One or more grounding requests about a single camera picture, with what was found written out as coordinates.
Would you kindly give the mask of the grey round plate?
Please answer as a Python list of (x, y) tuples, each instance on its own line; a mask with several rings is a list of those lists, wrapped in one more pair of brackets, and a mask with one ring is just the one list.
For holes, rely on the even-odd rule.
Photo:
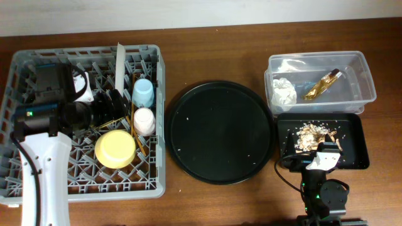
[(115, 89), (120, 93), (121, 97), (124, 95), (125, 55), (126, 50), (124, 46), (118, 43), (116, 53)]

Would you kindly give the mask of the white tissue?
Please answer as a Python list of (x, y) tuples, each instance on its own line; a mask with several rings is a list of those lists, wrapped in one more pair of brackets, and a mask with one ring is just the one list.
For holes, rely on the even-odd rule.
[(286, 78), (273, 80), (273, 100), (275, 105), (296, 104), (297, 94), (294, 86)]

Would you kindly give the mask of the yellow bowl with food scraps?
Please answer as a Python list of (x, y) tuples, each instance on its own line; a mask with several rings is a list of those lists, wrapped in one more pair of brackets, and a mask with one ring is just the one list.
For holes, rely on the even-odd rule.
[(98, 138), (94, 150), (96, 158), (103, 166), (119, 169), (132, 162), (136, 144), (130, 133), (123, 130), (113, 130)]

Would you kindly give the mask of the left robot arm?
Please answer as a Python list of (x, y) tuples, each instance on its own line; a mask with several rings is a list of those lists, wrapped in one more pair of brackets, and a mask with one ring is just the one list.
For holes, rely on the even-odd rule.
[(75, 65), (38, 65), (35, 74), (34, 99), (16, 108), (10, 134), (23, 169), (22, 225), (69, 225), (67, 169), (73, 134), (127, 116), (128, 103), (116, 89), (86, 98), (95, 80)]

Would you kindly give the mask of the wooden chopstick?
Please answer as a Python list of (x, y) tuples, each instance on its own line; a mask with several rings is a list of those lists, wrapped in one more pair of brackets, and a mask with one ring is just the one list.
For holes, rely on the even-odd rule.
[(134, 126), (133, 126), (133, 120), (134, 120), (134, 103), (133, 103), (133, 96), (134, 96), (134, 84), (136, 81), (136, 76), (135, 73), (131, 75), (132, 78), (132, 88), (131, 88), (131, 115), (130, 115), (130, 125), (131, 125), (131, 136), (134, 136)]
[(139, 140), (139, 136), (137, 135), (136, 131), (134, 130), (134, 126), (133, 123), (131, 122), (130, 118), (128, 116), (126, 116), (126, 120), (128, 121), (129, 125), (130, 125), (130, 133), (131, 135), (135, 138), (137, 145), (139, 147), (139, 149), (141, 150), (142, 154), (144, 156), (146, 156), (146, 152), (144, 150), (144, 147), (141, 143), (141, 141)]

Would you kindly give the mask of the pink plastic cup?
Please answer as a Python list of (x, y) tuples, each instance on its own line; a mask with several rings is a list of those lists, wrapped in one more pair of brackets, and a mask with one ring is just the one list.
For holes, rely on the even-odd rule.
[(149, 108), (139, 108), (134, 113), (134, 129), (140, 136), (150, 136), (156, 129), (156, 119)]

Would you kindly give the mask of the gold snack wrapper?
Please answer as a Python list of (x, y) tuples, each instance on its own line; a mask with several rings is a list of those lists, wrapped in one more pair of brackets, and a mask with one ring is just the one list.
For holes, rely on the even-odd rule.
[(342, 75), (338, 68), (323, 76), (303, 97), (304, 100), (313, 100), (323, 94)]

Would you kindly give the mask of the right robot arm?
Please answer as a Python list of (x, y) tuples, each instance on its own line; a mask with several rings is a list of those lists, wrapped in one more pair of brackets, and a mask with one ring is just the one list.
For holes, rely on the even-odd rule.
[(296, 218), (296, 224), (301, 226), (328, 225), (367, 225), (368, 221), (361, 219), (342, 220), (346, 214), (350, 187), (347, 183), (336, 179), (328, 179), (327, 174), (335, 169), (342, 151), (338, 145), (331, 141), (328, 135), (324, 142), (318, 145), (317, 150), (296, 152), (294, 139), (288, 135), (283, 155), (274, 164), (278, 172), (278, 165), (289, 161), (288, 169), (301, 173), (300, 186), (296, 187), (290, 182), (286, 184), (301, 195), (305, 205), (305, 215)]

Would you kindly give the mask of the blue plastic cup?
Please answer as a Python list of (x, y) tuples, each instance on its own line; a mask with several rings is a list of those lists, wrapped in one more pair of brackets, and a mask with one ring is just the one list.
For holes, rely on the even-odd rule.
[(154, 102), (154, 89), (150, 80), (141, 78), (134, 83), (132, 102), (136, 107), (150, 108)]

